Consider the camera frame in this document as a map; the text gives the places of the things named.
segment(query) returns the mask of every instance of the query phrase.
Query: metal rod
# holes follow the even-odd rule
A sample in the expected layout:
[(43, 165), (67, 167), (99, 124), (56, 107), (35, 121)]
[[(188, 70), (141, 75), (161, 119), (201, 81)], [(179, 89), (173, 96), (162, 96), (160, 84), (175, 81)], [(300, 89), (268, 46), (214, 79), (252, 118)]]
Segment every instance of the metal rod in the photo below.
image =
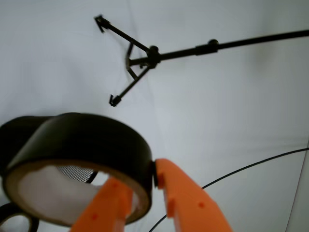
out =
[(269, 36), (263, 36), (263, 37), (252, 38), (252, 39), (247, 39), (247, 40), (239, 40), (239, 41), (234, 41), (234, 42), (229, 42), (229, 43), (222, 43), (222, 44), (219, 44), (218, 49), (245, 46), (249, 44), (259, 44), (259, 43), (264, 43), (264, 42), (299, 38), (299, 37), (305, 37), (305, 36), (309, 36), (309, 30), (294, 31), (294, 32), (288, 32), (284, 34), (269, 35)]
[(119, 94), (119, 97), (122, 98), (130, 89), (132, 89), (133, 86), (136, 85), (136, 83), (141, 80), (141, 78), (149, 71), (149, 67), (144, 69), (144, 71), (141, 72), (141, 74), (124, 90), (121, 94)]
[(136, 47), (139, 47), (140, 49), (144, 50), (145, 52), (147, 52), (149, 50), (148, 47), (146, 47), (145, 45), (143, 45), (140, 42), (136, 41), (132, 37), (128, 36), (127, 34), (122, 32), (121, 30), (119, 30), (118, 28), (114, 27), (112, 24), (108, 25), (108, 29), (113, 31), (113, 32), (115, 32), (117, 35), (120, 35), (122, 38), (128, 40), (130, 43), (133, 43)]
[[(225, 49), (225, 48), (230, 48), (230, 47), (238, 47), (238, 46), (244, 46), (244, 45), (249, 45), (249, 44), (258, 44), (258, 43), (305, 37), (305, 36), (309, 36), (309, 30), (295, 31), (295, 32), (289, 32), (289, 33), (284, 33), (284, 34), (270, 35), (270, 36), (258, 37), (258, 38), (253, 38), (253, 39), (218, 44), (217, 49), (220, 50), (220, 49)], [(160, 60), (167, 60), (167, 59), (181, 58), (181, 57), (186, 57), (186, 56), (200, 55), (199, 51), (201, 49), (203, 49), (203, 54), (215, 52), (211, 45), (206, 44), (202, 46), (197, 46), (195, 48), (190, 48), (190, 49), (185, 49), (185, 50), (180, 50), (180, 51), (175, 51), (175, 52), (169, 52), (169, 53), (163, 53), (159, 55), (159, 58)], [(140, 65), (140, 64), (145, 64), (149, 61), (150, 59), (148, 57), (143, 57), (139, 59), (129, 60), (129, 64), (130, 66)]]

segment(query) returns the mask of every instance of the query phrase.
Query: clamp jaw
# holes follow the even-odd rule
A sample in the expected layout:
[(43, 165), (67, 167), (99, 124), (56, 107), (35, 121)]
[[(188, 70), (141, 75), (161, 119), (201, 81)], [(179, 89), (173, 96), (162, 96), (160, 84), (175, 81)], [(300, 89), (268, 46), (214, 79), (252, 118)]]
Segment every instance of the clamp jaw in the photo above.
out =
[[(215, 201), (167, 159), (155, 161), (155, 185), (163, 189), (167, 217), (176, 232), (232, 232)], [(110, 178), (84, 210), (71, 232), (123, 232), (132, 207), (132, 190)]]

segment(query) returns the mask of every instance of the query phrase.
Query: black ring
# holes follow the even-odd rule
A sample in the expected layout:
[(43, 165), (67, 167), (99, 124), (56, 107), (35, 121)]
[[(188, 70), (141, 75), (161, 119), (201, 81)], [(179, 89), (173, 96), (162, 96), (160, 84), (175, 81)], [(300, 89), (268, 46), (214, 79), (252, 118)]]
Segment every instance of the black ring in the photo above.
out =
[(19, 180), (49, 164), (75, 165), (104, 171), (131, 187), (139, 205), (126, 224), (143, 217), (151, 207), (153, 162), (145, 140), (113, 119), (89, 114), (64, 114), (42, 123), (3, 175), (7, 196), (26, 212), (58, 225), (71, 226), (34, 210), (17, 194)]
[(26, 214), (21, 208), (14, 203), (7, 203), (0, 207), (0, 226), (8, 219), (15, 216), (25, 216), (29, 220), (28, 232), (36, 232), (39, 227), (39, 220)]

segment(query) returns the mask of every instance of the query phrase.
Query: orange plastic jaw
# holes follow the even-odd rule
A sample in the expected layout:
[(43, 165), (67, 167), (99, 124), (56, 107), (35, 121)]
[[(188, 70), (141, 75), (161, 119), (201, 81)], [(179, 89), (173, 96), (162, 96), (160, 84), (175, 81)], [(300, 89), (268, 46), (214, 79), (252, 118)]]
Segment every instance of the orange plastic jaw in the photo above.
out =
[(232, 232), (217, 203), (186, 173), (167, 159), (157, 159), (155, 165), (176, 232)]
[(123, 232), (131, 213), (133, 191), (109, 178), (71, 228), (71, 232)]

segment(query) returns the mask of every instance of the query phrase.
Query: black mesh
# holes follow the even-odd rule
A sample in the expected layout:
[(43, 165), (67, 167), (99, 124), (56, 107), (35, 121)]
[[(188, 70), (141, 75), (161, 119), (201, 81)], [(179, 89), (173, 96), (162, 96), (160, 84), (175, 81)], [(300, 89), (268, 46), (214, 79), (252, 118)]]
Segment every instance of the black mesh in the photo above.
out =
[(58, 166), (57, 169), (68, 178), (85, 183), (91, 183), (97, 175), (97, 172), (92, 169), (76, 166)]

